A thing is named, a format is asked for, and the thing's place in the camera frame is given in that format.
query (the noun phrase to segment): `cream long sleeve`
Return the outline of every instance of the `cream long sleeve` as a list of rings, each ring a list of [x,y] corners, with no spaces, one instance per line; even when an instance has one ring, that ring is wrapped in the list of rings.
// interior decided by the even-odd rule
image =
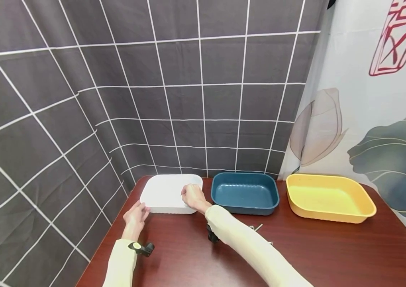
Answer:
[[[115,242],[103,287],[130,287],[133,283],[137,254],[128,247],[131,242],[128,239],[118,239]]]
[[[213,205],[205,217],[215,235],[241,255],[270,287],[312,287],[281,253],[224,208]],[[136,252],[128,247],[131,242],[115,242],[103,287],[131,286],[137,259]]]
[[[205,217],[212,232],[241,255],[270,287],[312,287],[287,260],[257,232],[226,209],[213,205]]]

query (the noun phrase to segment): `green leaf pattern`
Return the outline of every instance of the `green leaf pattern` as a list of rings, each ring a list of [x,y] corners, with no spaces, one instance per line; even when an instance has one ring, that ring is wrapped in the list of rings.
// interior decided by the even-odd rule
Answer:
[[[406,118],[369,130],[348,154],[354,172],[365,174],[385,202],[406,217]]]

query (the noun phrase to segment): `plastic tray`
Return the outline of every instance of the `plastic tray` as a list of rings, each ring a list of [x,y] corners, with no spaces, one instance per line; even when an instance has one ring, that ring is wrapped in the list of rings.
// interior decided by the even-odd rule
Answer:
[[[155,175],[146,183],[140,201],[151,208],[151,213],[192,214],[195,210],[180,195],[190,183],[203,188],[203,179],[197,175]]]
[[[362,185],[346,177],[295,174],[286,184],[290,208],[301,217],[361,223],[376,213]]]
[[[219,173],[211,198],[231,213],[270,215],[279,204],[276,182],[263,173]]]

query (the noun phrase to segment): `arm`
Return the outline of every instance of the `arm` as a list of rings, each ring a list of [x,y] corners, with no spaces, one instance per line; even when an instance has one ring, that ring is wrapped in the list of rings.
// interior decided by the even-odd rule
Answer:
[[[136,251],[128,245],[137,242],[140,232],[144,227],[144,221],[150,212],[145,203],[137,201],[133,207],[123,215],[126,226],[122,238],[115,242],[110,254],[107,266],[106,280],[103,287],[130,287],[133,282],[133,271],[136,267]]]
[[[197,185],[186,185],[182,199],[204,214],[217,237],[241,255],[270,287],[312,287],[287,260],[257,232],[220,206],[207,202]]]

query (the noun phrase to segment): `black clamp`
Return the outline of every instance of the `black clamp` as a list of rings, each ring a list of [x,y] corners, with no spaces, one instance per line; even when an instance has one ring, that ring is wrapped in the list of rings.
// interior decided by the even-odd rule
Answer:
[[[155,249],[155,245],[153,245],[152,242],[149,242],[145,246],[142,246],[137,242],[131,242],[128,247],[131,250],[136,251],[136,254],[140,254],[145,257],[149,257],[150,254],[152,254],[152,251]]]
[[[214,244],[219,242],[219,238],[215,235],[214,232],[212,232],[212,229],[209,226],[209,224],[206,225],[206,229],[208,230],[208,239],[209,239],[209,241],[214,243]]]

